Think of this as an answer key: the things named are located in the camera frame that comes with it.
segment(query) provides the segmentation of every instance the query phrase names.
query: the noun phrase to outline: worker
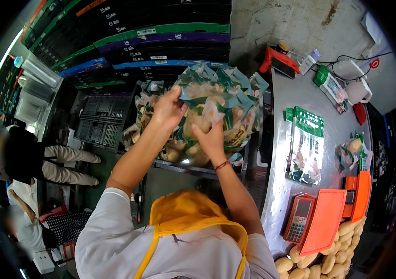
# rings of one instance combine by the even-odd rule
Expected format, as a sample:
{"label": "worker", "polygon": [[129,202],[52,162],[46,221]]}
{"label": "worker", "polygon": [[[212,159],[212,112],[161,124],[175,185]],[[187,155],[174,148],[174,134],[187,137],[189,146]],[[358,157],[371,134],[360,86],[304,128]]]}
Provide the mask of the worker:
{"label": "worker", "polygon": [[14,190],[9,189],[8,193],[19,207],[10,205],[0,209],[0,230],[23,243],[29,255],[75,241],[91,214],[52,215],[40,223],[33,209]]}
{"label": "worker", "polygon": [[138,141],[114,166],[77,240],[81,279],[279,278],[256,204],[226,160],[222,123],[207,134],[194,125],[193,133],[215,166],[233,221],[206,195],[181,190],[157,199],[150,225],[134,229],[131,193],[188,109],[180,92],[175,86],[160,98]]}
{"label": "worker", "polygon": [[47,146],[26,129],[0,126],[0,162],[9,179],[33,184],[34,178],[57,183],[99,186],[100,181],[86,174],[68,170],[63,163],[84,161],[101,163],[92,153],[67,146]]}

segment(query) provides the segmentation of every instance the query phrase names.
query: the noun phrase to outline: white kettle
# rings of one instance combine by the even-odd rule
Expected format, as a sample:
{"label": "white kettle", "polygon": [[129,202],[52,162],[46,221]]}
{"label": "white kettle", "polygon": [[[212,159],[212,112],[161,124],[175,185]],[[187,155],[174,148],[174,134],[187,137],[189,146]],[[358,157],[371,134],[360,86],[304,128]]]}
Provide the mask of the white kettle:
{"label": "white kettle", "polygon": [[364,78],[347,85],[346,92],[349,96],[349,103],[352,106],[357,103],[368,103],[370,98],[372,98],[372,92]]}

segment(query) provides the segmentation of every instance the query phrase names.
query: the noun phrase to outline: concrete floor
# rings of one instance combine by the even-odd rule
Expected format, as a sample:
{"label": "concrete floor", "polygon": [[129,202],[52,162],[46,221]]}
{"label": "concrete floor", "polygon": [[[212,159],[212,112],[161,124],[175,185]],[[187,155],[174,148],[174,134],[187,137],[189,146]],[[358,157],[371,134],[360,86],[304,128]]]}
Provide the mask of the concrete floor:
{"label": "concrete floor", "polygon": [[[106,159],[106,164],[104,165],[90,164],[88,167],[87,173],[89,175],[104,178],[104,182],[99,188],[93,189],[92,187],[86,187],[84,189],[84,205],[86,208],[94,209],[105,190],[106,180],[110,176],[114,165],[120,159],[121,155],[95,146],[92,148],[91,152]],[[145,197],[143,197],[144,215],[141,216],[142,223],[136,225],[135,228],[137,229],[148,225],[151,204],[157,198],[181,189],[193,189],[197,180],[198,177],[196,176],[151,167],[147,173]]]}

